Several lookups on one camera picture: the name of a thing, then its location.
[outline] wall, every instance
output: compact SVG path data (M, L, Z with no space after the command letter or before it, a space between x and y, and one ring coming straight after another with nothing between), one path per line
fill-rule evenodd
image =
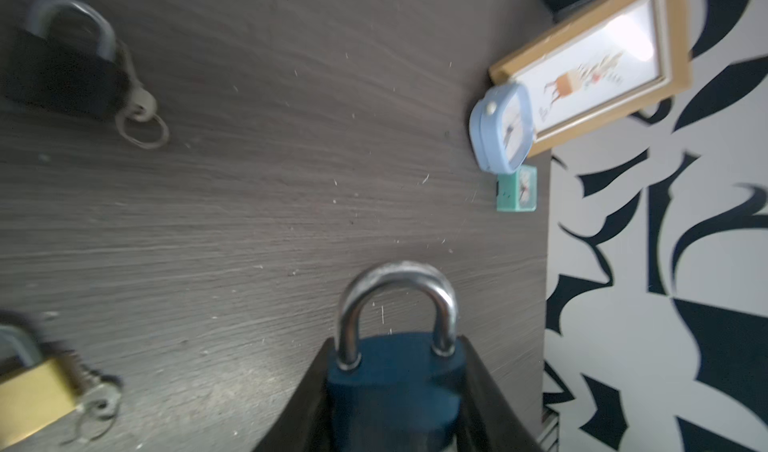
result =
M552 157L561 450L768 450L768 0L690 0L694 86Z

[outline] silver metal shackle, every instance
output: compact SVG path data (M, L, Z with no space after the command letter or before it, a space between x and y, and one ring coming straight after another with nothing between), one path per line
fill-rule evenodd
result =
M99 40L96 54L107 61L114 62L118 43L111 24L98 11L84 2L76 0L34 0L27 13L24 29L31 34L45 39L53 18L63 9L71 8L89 16L99 28Z
M360 340L360 312L370 295L391 285L412 286L435 303L435 329L432 332L432 351L441 357L450 357L456 349L456 319L458 305L453 287L445 275L431 265L402 261L377 265L358 275L349 284L339 300L336 310L336 357L341 370L354 370L362 355Z
M15 325L0 323L0 341L8 342L25 368L33 368L42 364L43 356L40 346L24 329Z

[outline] gold padlock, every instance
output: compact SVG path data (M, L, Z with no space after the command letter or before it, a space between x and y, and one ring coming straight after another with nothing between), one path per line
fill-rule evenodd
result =
M0 378L0 450L24 440L77 407L77 394L54 358L46 359L32 336L0 324L0 339L10 342L24 365Z

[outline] wooden picture frame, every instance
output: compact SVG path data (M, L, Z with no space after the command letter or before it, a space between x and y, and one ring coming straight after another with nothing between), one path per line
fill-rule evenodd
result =
M533 97L537 131L528 156L689 88L687 7L687 0L599 0L491 66L495 84L520 82ZM611 38L614 51L601 51ZM615 73L621 67L626 81Z

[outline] blue padlock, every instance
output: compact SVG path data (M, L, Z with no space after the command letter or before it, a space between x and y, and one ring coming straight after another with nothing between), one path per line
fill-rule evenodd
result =
M428 332L358 337L370 295L391 285L415 287L436 306ZM453 440L466 355L456 341L458 306L445 275L431 265L379 265L347 287L336 315L336 350L329 356L333 442L338 452L437 452Z

